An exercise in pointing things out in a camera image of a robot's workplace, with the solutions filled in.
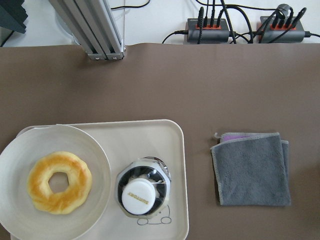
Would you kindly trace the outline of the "tea bottle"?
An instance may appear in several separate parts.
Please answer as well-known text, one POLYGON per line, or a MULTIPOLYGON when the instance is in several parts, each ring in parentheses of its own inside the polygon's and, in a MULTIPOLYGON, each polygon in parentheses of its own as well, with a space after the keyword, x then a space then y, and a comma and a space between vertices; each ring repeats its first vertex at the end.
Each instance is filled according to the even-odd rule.
POLYGON ((168 205, 171 184, 171 175, 164 161, 146 156, 132 162, 117 175, 115 197, 127 216, 150 219, 168 205))

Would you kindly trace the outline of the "beige rabbit tray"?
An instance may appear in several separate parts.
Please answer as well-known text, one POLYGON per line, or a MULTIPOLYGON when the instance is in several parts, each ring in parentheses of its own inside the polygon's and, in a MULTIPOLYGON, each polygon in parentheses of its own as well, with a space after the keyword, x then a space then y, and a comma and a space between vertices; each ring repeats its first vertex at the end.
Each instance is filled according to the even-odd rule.
MULTIPOLYGON (((99 220, 75 240, 184 240, 189 232, 185 148, 182 129, 173 121, 142 120, 79 124, 56 124, 78 128, 93 137, 109 162, 111 189, 99 220), (157 157, 171 177, 168 205, 152 218, 130 217, 116 200, 117 175, 144 157, 157 157)), ((17 137, 34 128, 29 126, 17 137)))

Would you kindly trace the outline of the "donut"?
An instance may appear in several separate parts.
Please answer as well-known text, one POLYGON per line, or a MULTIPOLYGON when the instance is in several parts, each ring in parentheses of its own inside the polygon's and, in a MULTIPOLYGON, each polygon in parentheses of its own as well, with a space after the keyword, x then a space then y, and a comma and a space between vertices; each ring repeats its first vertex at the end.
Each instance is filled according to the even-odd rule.
POLYGON ((27 178, 27 192, 37 210, 53 215, 67 215, 80 207, 92 188, 92 174, 77 155, 56 151, 39 159, 27 178), (55 173, 64 173, 68 187, 53 192, 49 180, 55 173))

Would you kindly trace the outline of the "grey folded cloth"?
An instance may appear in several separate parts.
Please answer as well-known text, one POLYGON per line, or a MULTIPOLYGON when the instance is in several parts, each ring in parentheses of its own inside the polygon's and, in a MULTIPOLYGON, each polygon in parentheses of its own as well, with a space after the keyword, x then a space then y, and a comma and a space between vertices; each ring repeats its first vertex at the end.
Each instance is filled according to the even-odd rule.
POLYGON ((289 142, 278 132, 226 132, 211 147, 222 206, 289 206, 289 142))

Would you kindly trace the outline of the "white plate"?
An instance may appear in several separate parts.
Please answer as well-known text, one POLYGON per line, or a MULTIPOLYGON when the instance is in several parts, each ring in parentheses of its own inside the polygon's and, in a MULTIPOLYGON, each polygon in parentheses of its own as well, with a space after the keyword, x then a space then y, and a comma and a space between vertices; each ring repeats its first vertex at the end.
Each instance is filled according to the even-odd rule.
POLYGON ((0 223, 20 240, 74 240, 104 213, 111 194, 105 151, 88 133, 68 125, 36 127, 15 138, 0 155, 0 223), (27 179, 37 160, 57 151, 86 162, 92 188, 83 205, 66 215, 37 210, 27 193, 27 179))

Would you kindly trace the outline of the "aluminium frame post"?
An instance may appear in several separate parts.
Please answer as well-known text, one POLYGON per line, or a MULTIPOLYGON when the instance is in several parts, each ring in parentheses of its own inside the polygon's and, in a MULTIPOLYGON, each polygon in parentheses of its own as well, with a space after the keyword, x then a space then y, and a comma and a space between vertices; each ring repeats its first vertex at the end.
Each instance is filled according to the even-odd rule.
POLYGON ((51 0, 92 60, 122 60, 125 44, 106 0, 51 0))

